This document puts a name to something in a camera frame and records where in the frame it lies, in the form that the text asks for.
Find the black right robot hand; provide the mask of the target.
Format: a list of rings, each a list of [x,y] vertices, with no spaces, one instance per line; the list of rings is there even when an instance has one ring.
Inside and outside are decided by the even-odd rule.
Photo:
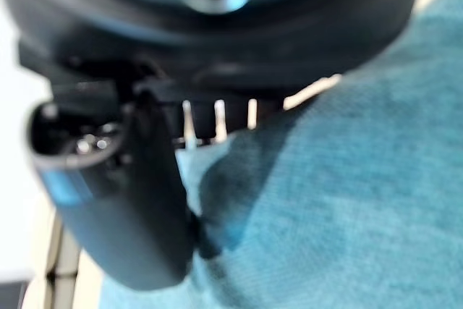
[[[200,221],[175,150],[183,103],[212,141],[214,104],[246,126],[322,77],[371,60],[415,0],[5,0],[20,64],[52,98],[30,115],[30,159],[64,225],[114,280],[173,287]]]

